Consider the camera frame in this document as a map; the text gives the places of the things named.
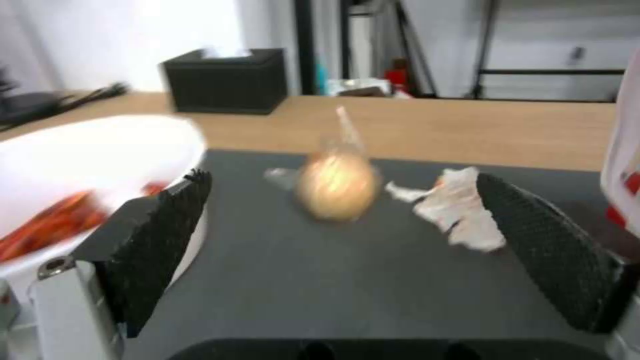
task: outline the red object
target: red object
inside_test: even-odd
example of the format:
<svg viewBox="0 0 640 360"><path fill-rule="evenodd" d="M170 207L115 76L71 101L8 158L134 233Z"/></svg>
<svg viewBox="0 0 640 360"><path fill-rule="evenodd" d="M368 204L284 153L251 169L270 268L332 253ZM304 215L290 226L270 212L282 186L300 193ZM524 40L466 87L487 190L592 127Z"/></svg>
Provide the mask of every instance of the red object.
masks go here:
<svg viewBox="0 0 640 360"><path fill-rule="evenodd" d="M637 194L638 190L640 190L640 173L634 172L633 174L631 174L627 181L625 181L625 186L629 189L630 193L634 195ZM607 218L613 221L615 224L618 224L624 228L627 227L627 220L613 206L609 206L607 208L606 215Z"/></svg>
<svg viewBox="0 0 640 360"><path fill-rule="evenodd" d="M406 69L387 70L385 79L389 80L394 87L404 92L408 91Z"/></svg>
<svg viewBox="0 0 640 360"><path fill-rule="evenodd" d="M0 263L59 243L102 224L108 217L89 191L65 197L0 240Z"/></svg>
<svg viewBox="0 0 640 360"><path fill-rule="evenodd" d="M147 196L157 195L158 193L163 191L167 186L169 186L168 183L164 183L162 181L152 181L151 183L146 184L142 188L142 192Z"/></svg>

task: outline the wooden table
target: wooden table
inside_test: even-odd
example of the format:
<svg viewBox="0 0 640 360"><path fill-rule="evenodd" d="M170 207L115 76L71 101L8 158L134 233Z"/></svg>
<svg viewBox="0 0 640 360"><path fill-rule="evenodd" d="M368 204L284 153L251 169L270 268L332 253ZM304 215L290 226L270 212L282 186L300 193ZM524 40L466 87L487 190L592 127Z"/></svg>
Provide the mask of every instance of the wooden table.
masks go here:
<svg viewBox="0 0 640 360"><path fill-rule="evenodd" d="M340 104L372 157L596 171L616 115L612 104L297 96L265 117L181 116L200 124L212 149L304 153L339 135ZM0 140L127 113L172 110L165 94L130 94L0 133Z"/></svg>

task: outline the white wall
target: white wall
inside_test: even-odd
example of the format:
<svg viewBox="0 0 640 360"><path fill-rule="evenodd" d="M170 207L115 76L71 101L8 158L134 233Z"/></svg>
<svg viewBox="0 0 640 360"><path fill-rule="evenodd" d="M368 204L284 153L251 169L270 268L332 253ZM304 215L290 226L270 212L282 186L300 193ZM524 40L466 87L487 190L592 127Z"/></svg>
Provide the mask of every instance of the white wall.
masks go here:
<svg viewBox="0 0 640 360"><path fill-rule="evenodd" d="M126 81L137 90L162 90L158 63L206 44L241 41L236 0L2 1L19 4L32 20L66 89Z"/></svg>
<svg viewBox="0 0 640 360"><path fill-rule="evenodd" d="M471 86L484 1L403 0L419 33L439 90L462 96ZM640 47L638 0L505 0L488 67L624 68ZM575 46L586 49L569 65ZM620 77L488 76L489 97L603 99Z"/></svg>
<svg viewBox="0 0 640 360"><path fill-rule="evenodd" d="M15 93L56 87L56 80L47 73L46 64L24 31L22 19L8 0L0 0L0 66L8 66L8 79L19 83Z"/></svg>

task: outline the carrot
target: carrot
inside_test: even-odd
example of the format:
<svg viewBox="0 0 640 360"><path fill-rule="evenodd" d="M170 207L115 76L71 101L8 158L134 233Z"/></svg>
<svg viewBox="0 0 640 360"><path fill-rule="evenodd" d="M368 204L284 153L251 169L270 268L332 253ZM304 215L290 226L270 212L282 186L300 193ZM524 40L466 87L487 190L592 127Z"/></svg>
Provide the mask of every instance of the carrot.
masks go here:
<svg viewBox="0 0 640 360"><path fill-rule="evenodd" d="M93 203L90 191L65 197L0 240L0 263L69 239L107 217Z"/></svg>

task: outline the black textured gripper pad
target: black textured gripper pad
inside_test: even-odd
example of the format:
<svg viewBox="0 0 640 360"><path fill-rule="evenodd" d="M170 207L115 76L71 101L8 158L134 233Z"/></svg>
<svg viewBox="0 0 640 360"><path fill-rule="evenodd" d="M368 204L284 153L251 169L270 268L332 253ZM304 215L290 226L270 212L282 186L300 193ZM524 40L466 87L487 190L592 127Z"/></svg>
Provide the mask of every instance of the black textured gripper pad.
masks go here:
<svg viewBox="0 0 640 360"><path fill-rule="evenodd" d="M606 241L547 201L498 177L479 174L477 189L508 247L566 321L584 331L611 331L636 288L637 263L602 247Z"/></svg>
<svg viewBox="0 0 640 360"><path fill-rule="evenodd" d="M208 172L194 170L156 196L126 202L73 251L95 265L116 323L136 337L189 244L211 191Z"/></svg>

